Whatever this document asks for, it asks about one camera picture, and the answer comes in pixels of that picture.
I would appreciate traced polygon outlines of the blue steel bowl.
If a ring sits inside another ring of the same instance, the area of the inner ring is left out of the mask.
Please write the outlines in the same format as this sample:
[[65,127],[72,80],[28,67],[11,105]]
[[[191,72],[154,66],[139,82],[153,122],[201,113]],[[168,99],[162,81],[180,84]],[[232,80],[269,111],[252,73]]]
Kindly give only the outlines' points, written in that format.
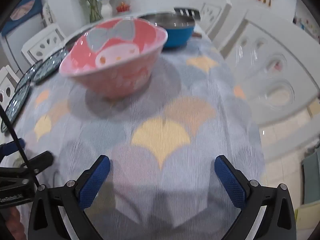
[[196,25],[192,17],[173,12],[145,14],[139,18],[167,31],[168,39],[164,45],[165,49],[178,48],[185,45],[192,36]]

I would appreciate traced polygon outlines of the blue fridge cover cloth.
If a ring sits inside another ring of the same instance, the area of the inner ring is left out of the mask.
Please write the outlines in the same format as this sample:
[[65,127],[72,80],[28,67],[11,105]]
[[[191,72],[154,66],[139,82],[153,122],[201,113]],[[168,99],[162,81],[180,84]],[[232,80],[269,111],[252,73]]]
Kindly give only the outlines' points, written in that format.
[[42,0],[21,0],[6,21],[1,35],[5,37],[19,25],[42,12]]

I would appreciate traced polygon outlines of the red ornament jar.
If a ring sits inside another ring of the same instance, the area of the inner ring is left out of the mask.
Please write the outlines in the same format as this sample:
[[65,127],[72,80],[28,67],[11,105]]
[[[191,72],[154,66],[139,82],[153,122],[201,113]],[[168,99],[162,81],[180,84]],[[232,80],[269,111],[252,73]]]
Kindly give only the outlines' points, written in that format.
[[116,6],[116,11],[117,13],[121,13],[121,12],[127,12],[130,10],[130,4],[126,3],[126,2],[120,2],[117,6]]

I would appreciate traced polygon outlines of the white dining chair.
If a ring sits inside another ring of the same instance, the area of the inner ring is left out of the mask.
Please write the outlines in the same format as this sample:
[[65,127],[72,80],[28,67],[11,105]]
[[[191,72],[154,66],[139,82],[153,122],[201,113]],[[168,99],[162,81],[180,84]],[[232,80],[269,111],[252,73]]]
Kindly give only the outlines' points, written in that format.
[[32,66],[42,60],[50,51],[60,44],[66,36],[58,24],[53,23],[42,29],[23,45],[21,52]]
[[8,76],[10,76],[16,83],[20,81],[20,78],[8,64],[1,68],[0,75],[1,106],[6,108],[15,93],[15,86],[11,83]]

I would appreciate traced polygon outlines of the white chair right near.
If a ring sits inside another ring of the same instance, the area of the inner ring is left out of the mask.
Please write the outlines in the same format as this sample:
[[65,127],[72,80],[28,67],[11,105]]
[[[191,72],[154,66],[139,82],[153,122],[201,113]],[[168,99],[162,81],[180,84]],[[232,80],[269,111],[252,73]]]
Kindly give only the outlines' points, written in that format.
[[266,9],[248,9],[219,51],[258,126],[283,121],[319,96],[319,43]]

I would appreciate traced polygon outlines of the blue patterned plate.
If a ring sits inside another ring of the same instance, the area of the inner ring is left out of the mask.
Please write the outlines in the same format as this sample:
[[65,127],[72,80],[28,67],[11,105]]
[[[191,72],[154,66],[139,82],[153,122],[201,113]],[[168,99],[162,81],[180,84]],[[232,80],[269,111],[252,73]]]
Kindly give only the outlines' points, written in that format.
[[46,61],[38,68],[36,73],[33,76],[33,83],[38,85],[45,79],[49,78],[51,75],[55,74],[58,71],[62,60],[66,57],[68,51],[66,48],[62,48],[56,51],[53,55],[48,57]]
[[1,106],[12,125],[21,113],[31,92],[32,87],[30,83],[26,83],[16,92],[13,92],[13,87],[9,84],[3,89],[1,88]]
[[17,92],[20,88],[22,88],[24,85],[26,85],[27,83],[29,83],[32,80],[32,78],[34,77],[35,73],[42,66],[42,64],[43,64],[43,60],[37,61],[35,64],[33,64],[27,70],[27,72],[19,80],[19,82],[18,82],[18,84],[17,84],[17,86],[15,88],[15,92]]

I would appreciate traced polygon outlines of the white dining chair far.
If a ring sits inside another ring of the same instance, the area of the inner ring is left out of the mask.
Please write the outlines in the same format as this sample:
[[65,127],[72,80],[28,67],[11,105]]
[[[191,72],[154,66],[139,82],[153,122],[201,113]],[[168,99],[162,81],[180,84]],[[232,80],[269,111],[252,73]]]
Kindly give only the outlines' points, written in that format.
[[8,64],[1,68],[0,75],[1,106],[6,108],[15,93],[15,86],[11,83],[8,76],[10,76],[16,83],[20,81],[20,78]]

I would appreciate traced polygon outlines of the white refrigerator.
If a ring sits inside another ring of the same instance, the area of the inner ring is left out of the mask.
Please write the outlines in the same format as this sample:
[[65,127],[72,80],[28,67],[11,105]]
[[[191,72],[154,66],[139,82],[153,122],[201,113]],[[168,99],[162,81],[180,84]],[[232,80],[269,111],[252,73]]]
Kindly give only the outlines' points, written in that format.
[[25,21],[17,28],[1,36],[1,45],[9,61],[9,65],[15,73],[24,74],[30,67],[30,63],[22,54],[22,47],[29,39],[44,28],[41,14],[37,14]]

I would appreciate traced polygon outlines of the white vase blue flowers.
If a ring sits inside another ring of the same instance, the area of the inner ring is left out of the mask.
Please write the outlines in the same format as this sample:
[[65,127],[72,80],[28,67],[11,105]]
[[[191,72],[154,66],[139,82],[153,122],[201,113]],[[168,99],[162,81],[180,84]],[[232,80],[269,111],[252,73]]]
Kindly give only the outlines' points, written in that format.
[[113,16],[113,8],[110,0],[97,0],[101,3],[100,14],[103,19],[109,19]]

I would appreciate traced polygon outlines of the scallop pattern tablecloth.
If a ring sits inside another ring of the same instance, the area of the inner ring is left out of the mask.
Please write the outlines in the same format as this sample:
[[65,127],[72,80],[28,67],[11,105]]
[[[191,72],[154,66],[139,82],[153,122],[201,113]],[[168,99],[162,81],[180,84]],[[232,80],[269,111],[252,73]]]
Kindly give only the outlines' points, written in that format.
[[61,186],[104,154],[111,171],[86,210],[104,239],[221,239],[239,211],[214,171],[225,155],[247,178],[264,169],[259,129],[230,68],[205,40],[165,51],[146,87],[109,101],[57,74],[35,87],[15,131]]

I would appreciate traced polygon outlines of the pink cartoon bowl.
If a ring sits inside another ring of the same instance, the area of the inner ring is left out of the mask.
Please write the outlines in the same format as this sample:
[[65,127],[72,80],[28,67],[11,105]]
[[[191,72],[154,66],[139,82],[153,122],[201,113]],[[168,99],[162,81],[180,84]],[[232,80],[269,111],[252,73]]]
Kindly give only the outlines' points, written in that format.
[[114,18],[85,32],[59,73],[108,99],[143,88],[167,42],[165,29],[140,18]]

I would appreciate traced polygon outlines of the white chair right far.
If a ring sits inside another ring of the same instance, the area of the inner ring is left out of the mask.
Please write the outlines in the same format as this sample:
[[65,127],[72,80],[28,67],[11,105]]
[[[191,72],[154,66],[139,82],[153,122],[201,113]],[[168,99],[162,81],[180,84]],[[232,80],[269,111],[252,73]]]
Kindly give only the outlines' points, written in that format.
[[232,4],[230,0],[225,0],[221,3],[204,2],[200,10],[201,20],[199,26],[211,41],[216,38],[221,30],[231,8]]

